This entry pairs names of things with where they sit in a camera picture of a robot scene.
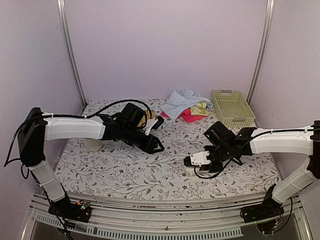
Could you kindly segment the cream towel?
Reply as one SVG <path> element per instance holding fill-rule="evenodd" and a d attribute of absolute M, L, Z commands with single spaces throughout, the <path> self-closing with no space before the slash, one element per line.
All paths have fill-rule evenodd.
<path fill-rule="evenodd" d="M 200 167 L 184 167 L 185 174 L 187 176 L 196 176 L 195 172 L 200 175 L 201 177 L 207 176 L 208 171 L 207 170 L 202 170 Z"/>

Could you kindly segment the light blue towel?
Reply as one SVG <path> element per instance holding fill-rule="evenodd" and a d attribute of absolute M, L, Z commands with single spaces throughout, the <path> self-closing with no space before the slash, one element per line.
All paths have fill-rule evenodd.
<path fill-rule="evenodd" d="M 212 109 L 214 106 L 211 100 L 195 93 L 191 89 L 174 90 L 165 104 L 160 106 L 160 109 L 171 120 L 176 120 L 183 111 L 200 102 L 205 102 L 209 109 Z"/>

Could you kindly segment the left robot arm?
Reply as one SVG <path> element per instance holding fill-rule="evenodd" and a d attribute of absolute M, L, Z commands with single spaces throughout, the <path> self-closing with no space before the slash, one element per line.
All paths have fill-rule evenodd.
<path fill-rule="evenodd" d="M 153 117 L 149 108 L 143 110 L 138 107 L 137 100 L 125 100 L 124 103 L 124 109 L 113 115 L 104 114 L 102 110 L 91 115 L 53 114 L 34 107 L 14 133 L 12 139 L 18 141 L 17 159 L 29 169 L 63 217 L 70 217 L 74 213 L 74 205 L 68 201 L 66 191 L 46 161 L 46 141 L 122 141 L 151 155 L 164 151 L 161 141 L 151 134 L 164 119 L 161 116 Z"/>

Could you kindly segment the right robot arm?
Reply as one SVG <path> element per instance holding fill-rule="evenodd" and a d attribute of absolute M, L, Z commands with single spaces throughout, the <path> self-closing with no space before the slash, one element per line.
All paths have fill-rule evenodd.
<path fill-rule="evenodd" d="M 205 133 L 211 145 L 206 146 L 200 165 L 212 166 L 242 156 L 262 153 L 295 153 L 307 156 L 303 164 L 284 180 L 273 184 L 262 203 L 241 209 L 245 222 L 281 215 L 283 203 L 320 179 L 320 122 L 297 129 L 263 129 L 244 127 L 238 134 L 228 130 L 218 121 Z"/>

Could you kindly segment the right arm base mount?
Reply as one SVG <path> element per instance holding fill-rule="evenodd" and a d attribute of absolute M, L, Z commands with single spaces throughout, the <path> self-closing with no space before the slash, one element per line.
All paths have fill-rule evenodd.
<path fill-rule="evenodd" d="M 272 199 L 272 192 L 275 188 L 273 184 L 266 192 L 262 203 L 242 207 L 240 216 L 245 223 L 260 221 L 272 217 L 280 217 L 284 213 L 284 208 L 281 203 Z"/>

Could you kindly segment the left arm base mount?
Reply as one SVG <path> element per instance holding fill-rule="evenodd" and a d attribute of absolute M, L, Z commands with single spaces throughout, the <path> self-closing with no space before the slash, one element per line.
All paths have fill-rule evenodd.
<path fill-rule="evenodd" d="M 62 198 L 57 201 L 53 201 L 48 194 L 46 195 L 50 205 L 48 212 L 63 220 L 88 223 L 92 214 L 90 203 L 82 199 L 78 202 L 72 202 L 67 192 L 64 189 L 62 190 Z"/>

